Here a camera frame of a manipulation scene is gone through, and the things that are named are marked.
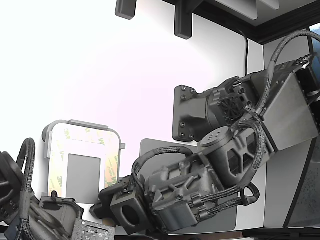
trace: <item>black power cable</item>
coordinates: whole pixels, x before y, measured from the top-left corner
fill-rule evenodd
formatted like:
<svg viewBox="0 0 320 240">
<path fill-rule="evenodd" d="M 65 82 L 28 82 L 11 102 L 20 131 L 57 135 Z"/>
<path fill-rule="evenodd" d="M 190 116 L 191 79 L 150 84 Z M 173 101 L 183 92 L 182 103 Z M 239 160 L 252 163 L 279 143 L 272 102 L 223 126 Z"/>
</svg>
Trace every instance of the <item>black power cable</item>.
<svg viewBox="0 0 320 240">
<path fill-rule="evenodd" d="M 193 152 L 184 146 L 166 146 L 166 147 L 160 147 L 153 149 L 151 151 L 148 151 L 144 155 L 140 156 L 132 165 L 132 178 L 133 181 L 131 181 L 131 185 L 133 183 L 136 183 L 142 191 L 145 190 L 143 184 L 138 179 L 138 174 L 143 167 L 143 165 L 153 157 L 161 154 L 184 154 L 186 157 L 190 157 Z"/>
<path fill-rule="evenodd" d="M 240 29 L 237 29 L 237 31 L 244 37 L 244 40 L 245 40 L 245 64 L 244 64 L 244 68 L 245 68 L 245 76 L 247 76 L 248 75 L 249 40 L 248 40 L 247 36 L 244 34 L 243 31 L 241 31 Z"/>
</svg>

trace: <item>gray plastic frame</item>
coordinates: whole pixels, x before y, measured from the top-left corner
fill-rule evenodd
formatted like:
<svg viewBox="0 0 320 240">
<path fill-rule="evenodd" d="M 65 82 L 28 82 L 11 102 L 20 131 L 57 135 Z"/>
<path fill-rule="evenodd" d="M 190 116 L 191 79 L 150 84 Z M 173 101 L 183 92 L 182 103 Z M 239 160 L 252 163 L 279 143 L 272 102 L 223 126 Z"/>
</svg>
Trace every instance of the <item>gray plastic frame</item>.
<svg viewBox="0 0 320 240">
<path fill-rule="evenodd" d="M 115 133 L 117 137 L 119 138 L 119 154 L 118 154 L 118 168 L 117 168 L 117 179 L 119 179 L 119 173 L 120 173 L 120 161 L 121 161 L 121 150 L 126 149 L 126 144 L 121 142 L 120 135 L 113 129 L 110 129 L 109 126 L 90 123 L 90 122 L 84 122 L 84 121 L 78 121 L 78 120 L 57 120 L 53 123 L 46 126 L 42 131 L 42 140 L 44 141 L 44 158 L 50 159 L 51 155 L 51 146 L 52 146 L 52 136 L 53 136 L 53 130 L 54 127 L 58 124 L 69 124 L 84 128 L 91 128 L 91 129 L 97 129 L 97 130 L 103 130 L 103 131 L 109 131 L 112 133 Z"/>
</svg>

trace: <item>round motor cap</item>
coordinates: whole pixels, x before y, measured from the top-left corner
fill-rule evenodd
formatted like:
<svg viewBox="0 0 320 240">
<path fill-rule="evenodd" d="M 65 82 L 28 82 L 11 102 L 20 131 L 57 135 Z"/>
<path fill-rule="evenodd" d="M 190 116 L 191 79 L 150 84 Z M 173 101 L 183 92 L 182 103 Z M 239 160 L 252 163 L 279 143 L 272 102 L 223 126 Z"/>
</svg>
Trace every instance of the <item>round motor cap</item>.
<svg viewBox="0 0 320 240">
<path fill-rule="evenodd" d="M 220 141 L 228 138 L 231 140 L 232 132 L 228 126 L 220 127 L 207 134 L 200 142 L 201 147 L 206 148 L 219 143 Z"/>
</svg>

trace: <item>black shelf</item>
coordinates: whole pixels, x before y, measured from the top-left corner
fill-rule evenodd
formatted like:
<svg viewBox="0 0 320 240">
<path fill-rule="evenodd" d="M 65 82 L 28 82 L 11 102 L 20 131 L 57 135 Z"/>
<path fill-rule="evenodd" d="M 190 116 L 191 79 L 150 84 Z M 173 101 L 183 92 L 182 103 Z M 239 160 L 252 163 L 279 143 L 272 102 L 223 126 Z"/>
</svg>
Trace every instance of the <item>black shelf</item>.
<svg viewBox="0 0 320 240">
<path fill-rule="evenodd" d="M 219 24 L 236 33 L 242 31 L 249 39 L 261 45 L 309 26 L 320 23 L 320 1 L 295 9 L 259 26 L 226 12 L 205 0 L 161 0 L 175 5 L 174 34 L 183 39 L 192 37 L 192 14 Z M 136 13 L 137 0 L 117 0 L 115 14 L 132 19 Z"/>
</svg>

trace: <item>braided cable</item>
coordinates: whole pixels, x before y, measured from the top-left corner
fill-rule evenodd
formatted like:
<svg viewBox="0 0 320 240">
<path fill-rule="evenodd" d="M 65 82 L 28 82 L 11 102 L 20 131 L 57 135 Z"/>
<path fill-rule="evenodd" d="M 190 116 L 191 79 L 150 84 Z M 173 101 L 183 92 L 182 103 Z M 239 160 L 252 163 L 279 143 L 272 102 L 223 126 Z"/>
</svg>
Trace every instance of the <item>braided cable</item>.
<svg viewBox="0 0 320 240">
<path fill-rule="evenodd" d="M 189 148 L 186 148 L 184 146 L 166 146 L 159 147 L 145 153 L 144 155 L 140 156 L 132 165 L 132 178 L 130 179 L 131 186 L 134 185 L 134 183 L 136 183 L 142 191 L 145 190 L 143 184 L 138 179 L 138 174 L 148 160 L 161 154 L 184 154 L 186 157 L 190 157 L 193 154 L 193 152 Z"/>
<path fill-rule="evenodd" d="M 278 58 L 281 54 L 281 52 L 283 51 L 283 49 L 285 48 L 285 46 L 291 42 L 293 39 L 297 38 L 297 37 L 301 37 L 301 36 L 307 36 L 307 37 L 311 37 L 313 39 L 316 39 L 317 41 L 320 42 L 320 35 L 308 31 L 308 30 L 299 30 L 299 31 L 295 31 L 291 34 L 289 34 L 287 37 L 285 37 L 280 44 L 278 45 L 278 47 L 276 48 L 276 50 L 274 51 L 268 68 L 267 68 L 267 75 L 265 77 L 265 86 L 264 86 L 264 92 L 263 95 L 259 101 L 259 103 L 257 104 L 256 107 L 256 112 L 258 114 L 261 114 L 263 112 L 264 107 L 266 106 L 266 102 L 268 100 L 269 94 L 270 94 L 270 90 L 271 90 L 271 82 L 274 78 L 274 73 L 275 73 L 275 66 L 276 63 L 278 61 Z"/>
<path fill-rule="evenodd" d="M 31 184 L 32 184 L 32 178 L 34 173 L 35 154 L 36 154 L 35 141 L 32 138 L 27 138 L 26 140 L 24 140 L 18 156 L 18 159 L 24 158 L 26 162 L 24 176 L 22 180 L 22 187 L 21 187 L 22 193 L 32 192 Z M 21 198 L 19 206 L 22 209 L 26 208 L 28 210 L 30 208 L 30 201 L 24 201 L 23 198 Z M 15 237 L 15 240 L 20 240 L 20 238 L 22 237 L 22 233 L 24 233 L 24 235 L 29 240 L 36 240 L 30 228 L 29 211 L 26 211 L 26 214 L 27 214 L 27 217 L 20 215 L 20 225 L 19 225 L 18 233 Z"/>
</svg>

